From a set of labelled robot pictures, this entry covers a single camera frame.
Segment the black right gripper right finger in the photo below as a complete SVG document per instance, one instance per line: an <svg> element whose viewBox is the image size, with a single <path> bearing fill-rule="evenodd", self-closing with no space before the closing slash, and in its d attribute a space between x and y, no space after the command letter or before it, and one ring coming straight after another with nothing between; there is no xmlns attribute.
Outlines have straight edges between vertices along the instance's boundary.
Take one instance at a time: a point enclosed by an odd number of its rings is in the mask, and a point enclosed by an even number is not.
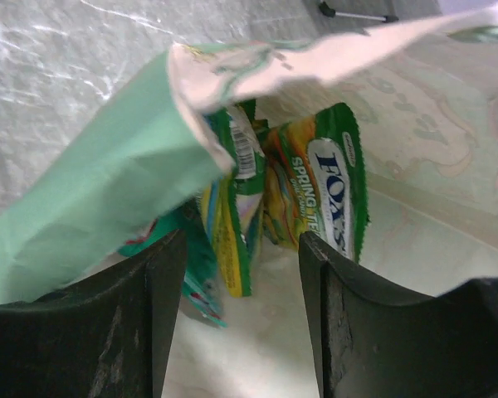
<svg viewBox="0 0 498 398"><path fill-rule="evenodd" d="M498 397L498 278L437 297L300 237L299 266L323 397Z"/></svg>

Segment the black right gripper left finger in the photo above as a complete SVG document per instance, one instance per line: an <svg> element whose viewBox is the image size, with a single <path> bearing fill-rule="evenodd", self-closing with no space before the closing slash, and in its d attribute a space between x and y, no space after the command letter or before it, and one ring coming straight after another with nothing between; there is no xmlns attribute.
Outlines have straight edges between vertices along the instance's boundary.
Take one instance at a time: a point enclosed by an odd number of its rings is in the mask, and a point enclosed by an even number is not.
<svg viewBox="0 0 498 398"><path fill-rule="evenodd" d="M161 396L186 256L173 231L33 303L0 305L0 398Z"/></svg>

